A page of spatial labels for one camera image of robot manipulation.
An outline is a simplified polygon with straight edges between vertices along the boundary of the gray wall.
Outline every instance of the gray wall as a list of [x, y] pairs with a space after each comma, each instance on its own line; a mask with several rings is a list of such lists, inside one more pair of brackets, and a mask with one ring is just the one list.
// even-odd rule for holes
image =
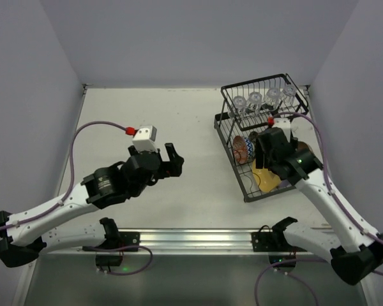
[[[40, 2], [0, 0], [0, 210], [53, 197], [81, 95]], [[0, 306], [19, 275], [0, 262]]]
[[333, 178], [383, 231], [383, 0], [360, 0], [311, 88]]
[[159, 87], [310, 84], [357, 0], [41, 2], [81, 81]]

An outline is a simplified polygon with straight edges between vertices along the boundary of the wire basket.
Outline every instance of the wire basket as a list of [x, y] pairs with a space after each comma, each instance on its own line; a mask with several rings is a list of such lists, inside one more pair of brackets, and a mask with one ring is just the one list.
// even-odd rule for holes
[[[295, 86], [296, 95], [292, 104], [286, 103], [281, 100], [278, 102], [274, 110], [261, 108], [259, 112], [247, 112], [237, 109], [233, 104], [233, 99], [236, 96], [248, 99], [250, 93], [259, 92], [263, 97], [269, 88], [276, 87], [282, 90], [286, 85]], [[304, 94], [298, 89], [288, 74], [279, 74], [268, 76], [265, 78], [258, 78], [247, 82], [223, 86], [221, 89], [224, 97], [222, 112], [215, 115], [214, 128], [217, 130], [223, 147], [227, 153], [227, 157], [231, 163], [234, 174], [236, 175], [238, 184], [244, 195], [245, 202], [257, 201], [274, 194], [282, 193], [294, 189], [289, 184], [283, 184], [274, 188], [269, 193], [264, 193], [258, 187], [253, 173], [252, 162], [253, 157], [248, 158], [244, 163], [238, 163], [234, 157], [234, 150], [232, 147], [233, 139], [236, 136], [249, 137], [252, 131], [261, 132], [267, 128], [268, 118], [280, 112], [299, 112], [303, 114], [308, 113], [308, 100]], [[293, 116], [284, 115], [292, 120]]]

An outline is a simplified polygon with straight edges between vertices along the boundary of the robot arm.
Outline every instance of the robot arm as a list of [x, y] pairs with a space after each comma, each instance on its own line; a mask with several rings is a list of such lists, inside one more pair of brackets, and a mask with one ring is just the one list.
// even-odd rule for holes
[[[383, 240], [383, 233], [362, 218], [338, 191], [328, 177], [324, 179], [324, 165], [310, 149], [297, 149], [298, 141], [292, 137], [290, 121], [275, 119], [269, 129], [256, 138], [256, 164], [288, 180], [301, 191], [325, 217], [336, 236], [323, 234], [286, 218], [273, 226], [274, 241], [306, 249], [330, 262], [334, 271], [346, 283], [354, 285], [383, 264], [383, 245], [365, 235], [371, 233]], [[360, 231], [335, 202], [340, 199], [349, 214], [363, 226]]]
[[130, 157], [107, 168], [97, 169], [77, 184], [65, 201], [64, 195], [25, 212], [0, 212], [0, 259], [6, 266], [25, 265], [39, 253], [85, 245], [113, 249], [119, 247], [119, 232], [112, 219], [99, 224], [67, 228], [65, 222], [80, 215], [138, 197], [146, 186], [160, 179], [179, 177], [184, 159], [172, 143], [165, 147], [169, 161], [162, 161], [154, 144], [156, 128], [140, 128], [129, 147]]

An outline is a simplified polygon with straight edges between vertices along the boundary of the clear glass cup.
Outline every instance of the clear glass cup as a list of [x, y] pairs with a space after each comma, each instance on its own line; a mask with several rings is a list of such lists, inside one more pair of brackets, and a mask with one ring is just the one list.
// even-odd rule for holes
[[253, 91], [248, 96], [247, 109], [250, 110], [251, 112], [257, 113], [261, 109], [261, 102], [262, 102], [262, 95], [257, 91]]
[[232, 104], [237, 109], [237, 113], [244, 113], [247, 106], [247, 100], [243, 96], [235, 96], [232, 100]]
[[286, 85], [282, 90], [282, 101], [285, 102], [286, 105], [292, 106], [295, 101], [296, 88], [293, 85]]
[[267, 110], [275, 110], [278, 107], [281, 98], [281, 91], [279, 88], [272, 87], [268, 89], [264, 101], [262, 102], [263, 108]]

